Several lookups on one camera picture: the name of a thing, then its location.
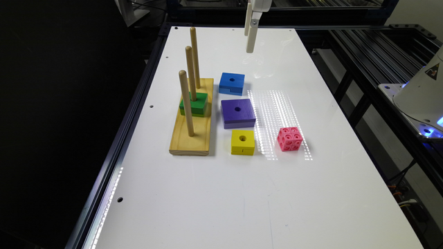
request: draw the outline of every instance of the green block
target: green block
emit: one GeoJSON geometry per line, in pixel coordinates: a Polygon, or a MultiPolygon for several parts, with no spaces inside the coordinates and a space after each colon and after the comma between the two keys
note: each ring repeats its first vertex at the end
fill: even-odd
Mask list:
{"type": "MultiPolygon", "coordinates": [[[[180,114],[184,116],[185,115],[185,110],[184,109],[180,109],[180,114]]],[[[205,116],[204,114],[196,114],[196,113],[192,114],[192,117],[200,117],[200,118],[202,118],[204,116],[205,116]]]]}
{"type": "MultiPolygon", "coordinates": [[[[194,117],[204,117],[206,107],[208,106],[208,94],[197,93],[197,100],[191,101],[191,113],[194,117]]],[[[183,100],[180,102],[180,114],[185,115],[185,107],[183,106],[183,100]]]]}

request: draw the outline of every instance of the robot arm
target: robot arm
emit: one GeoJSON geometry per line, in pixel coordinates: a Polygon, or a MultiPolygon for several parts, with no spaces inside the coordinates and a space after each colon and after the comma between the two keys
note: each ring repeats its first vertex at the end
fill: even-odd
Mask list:
{"type": "Polygon", "coordinates": [[[272,0],[249,0],[244,24],[244,35],[248,37],[246,52],[254,52],[255,38],[257,37],[258,22],[263,12],[268,12],[272,0]]]}

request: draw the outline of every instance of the white tabletop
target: white tabletop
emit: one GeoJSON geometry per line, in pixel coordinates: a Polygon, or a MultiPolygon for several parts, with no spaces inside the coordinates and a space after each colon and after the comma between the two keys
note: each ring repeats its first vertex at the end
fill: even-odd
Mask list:
{"type": "Polygon", "coordinates": [[[295,30],[259,29],[253,54],[243,32],[197,28],[210,155],[172,156],[190,31],[171,29],[97,248],[422,248],[295,30]],[[242,97],[218,94],[223,72],[245,74],[242,97]],[[220,100],[235,98],[256,111],[254,156],[230,154],[220,100]],[[278,148],[282,125],[301,128],[299,151],[278,148]]]}

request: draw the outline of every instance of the colored block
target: colored block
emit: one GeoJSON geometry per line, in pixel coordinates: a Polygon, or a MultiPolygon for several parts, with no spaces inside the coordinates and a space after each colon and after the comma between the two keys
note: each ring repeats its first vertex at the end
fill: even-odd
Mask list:
{"type": "Polygon", "coordinates": [[[219,93],[242,95],[244,86],[244,75],[237,73],[222,73],[219,93]]]}
{"type": "Polygon", "coordinates": [[[277,141],[282,151],[294,151],[300,149],[303,137],[297,127],[280,128],[277,141]]]}
{"type": "Polygon", "coordinates": [[[249,99],[222,100],[221,113],[225,129],[254,127],[255,114],[249,99]]]}
{"type": "Polygon", "coordinates": [[[254,131],[233,130],[230,138],[232,155],[252,156],[255,150],[254,131]]]}
{"type": "MultiPolygon", "coordinates": [[[[197,100],[191,101],[191,113],[194,117],[204,117],[206,107],[208,106],[208,94],[197,93],[197,100]]],[[[185,109],[183,106],[183,100],[180,101],[180,114],[185,115],[185,109]]]]}
{"type": "Polygon", "coordinates": [[[231,95],[237,95],[237,96],[242,95],[242,93],[231,92],[230,89],[221,89],[220,87],[219,87],[219,93],[225,93],[225,94],[231,94],[231,95]]]}

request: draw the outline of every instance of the pink dice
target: pink dice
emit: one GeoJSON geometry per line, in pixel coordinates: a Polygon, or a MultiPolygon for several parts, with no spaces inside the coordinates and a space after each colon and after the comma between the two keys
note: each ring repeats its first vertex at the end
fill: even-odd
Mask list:
{"type": "Polygon", "coordinates": [[[297,127],[280,128],[277,137],[282,151],[298,150],[303,141],[297,127]]]}

